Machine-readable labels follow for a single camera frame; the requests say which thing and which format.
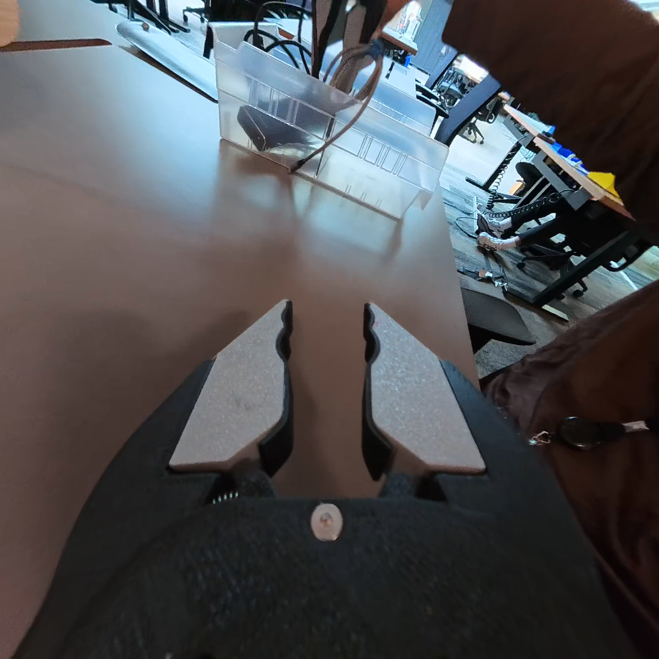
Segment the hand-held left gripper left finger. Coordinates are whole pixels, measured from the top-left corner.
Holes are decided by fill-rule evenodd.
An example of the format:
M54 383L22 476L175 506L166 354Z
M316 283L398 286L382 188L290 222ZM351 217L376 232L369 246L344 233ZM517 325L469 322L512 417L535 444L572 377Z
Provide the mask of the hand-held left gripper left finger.
M227 473L256 463L273 476L293 448L292 301L275 304L226 345L194 402L169 468Z

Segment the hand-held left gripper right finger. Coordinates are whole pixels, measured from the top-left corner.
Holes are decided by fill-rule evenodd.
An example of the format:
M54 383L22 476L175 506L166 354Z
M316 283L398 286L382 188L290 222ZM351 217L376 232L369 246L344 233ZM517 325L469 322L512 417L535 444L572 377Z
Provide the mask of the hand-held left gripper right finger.
M364 307L363 333L361 446L370 478L484 474L440 358L374 303Z

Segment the clear plastic bin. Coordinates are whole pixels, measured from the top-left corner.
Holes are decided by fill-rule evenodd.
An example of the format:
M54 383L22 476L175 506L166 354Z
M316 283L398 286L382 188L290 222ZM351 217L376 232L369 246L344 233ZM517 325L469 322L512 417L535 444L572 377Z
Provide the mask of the clear plastic bin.
M425 210L437 191L448 148L422 123L372 98L363 102L278 57L242 42L215 46L219 132L223 140L401 219ZM309 145L259 152L237 122L250 105L309 136Z

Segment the black usb hub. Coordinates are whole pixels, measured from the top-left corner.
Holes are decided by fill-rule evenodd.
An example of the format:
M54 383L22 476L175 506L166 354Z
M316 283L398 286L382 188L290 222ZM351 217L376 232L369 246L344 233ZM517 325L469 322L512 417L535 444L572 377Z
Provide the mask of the black usb hub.
M241 106L236 118L259 152L290 145L309 145L309 136L304 131L250 105Z

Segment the person's right forearm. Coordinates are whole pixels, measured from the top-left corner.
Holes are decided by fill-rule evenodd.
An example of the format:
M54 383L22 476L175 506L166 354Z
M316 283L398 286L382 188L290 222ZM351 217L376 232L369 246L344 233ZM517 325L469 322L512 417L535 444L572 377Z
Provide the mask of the person's right forearm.
M658 238L658 21L630 1L454 1L442 40L612 173Z

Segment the black mesh office chair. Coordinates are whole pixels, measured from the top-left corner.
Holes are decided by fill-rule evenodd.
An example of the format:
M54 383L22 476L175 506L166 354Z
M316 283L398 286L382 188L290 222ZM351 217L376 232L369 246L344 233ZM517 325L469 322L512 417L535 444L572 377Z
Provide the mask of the black mesh office chair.
M461 287L473 354L491 341L530 346L536 343L519 311L506 300Z

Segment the black badge reel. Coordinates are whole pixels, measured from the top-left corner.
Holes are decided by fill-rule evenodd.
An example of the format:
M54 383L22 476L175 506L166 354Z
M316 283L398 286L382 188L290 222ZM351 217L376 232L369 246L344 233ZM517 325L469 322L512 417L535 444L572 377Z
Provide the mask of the black badge reel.
M658 433L658 416L626 423L597 422L576 416L561 420L554 431L542 431L528 439L530 446L561 444L577 451L589 451L622 441L633 433Z

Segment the wooden top office desk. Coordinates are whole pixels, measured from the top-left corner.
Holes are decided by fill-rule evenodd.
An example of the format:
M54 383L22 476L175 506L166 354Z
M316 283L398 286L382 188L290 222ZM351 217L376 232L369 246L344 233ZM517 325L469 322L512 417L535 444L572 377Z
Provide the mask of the wooden top office desk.
M658 238L642 236L638 225L622 201L606 191L587 175L558 154L550 144L543 128L510 105L504 107L506 120L518 124L538 149L532 163L540 172L537 186L544 192L548 186L564 195L573 212L568 215L570 225L562 234L563 250L532 243L523 248L524 270L531 261L557 266L559 277L540 292L527 294L513 286L507 292L536 309L560 300L566 292L581 297L587 288L585 279L597 268L621 272L636 262L650 245L658 246Z

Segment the blue office chair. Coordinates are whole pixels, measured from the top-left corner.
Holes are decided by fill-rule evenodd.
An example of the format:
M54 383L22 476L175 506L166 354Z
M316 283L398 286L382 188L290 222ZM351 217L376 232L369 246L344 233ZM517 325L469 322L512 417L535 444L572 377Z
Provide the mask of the blue office chair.
M434 140L450 146L455 137L500 91L501 83L488 74L449 110L448 116L439 124Z

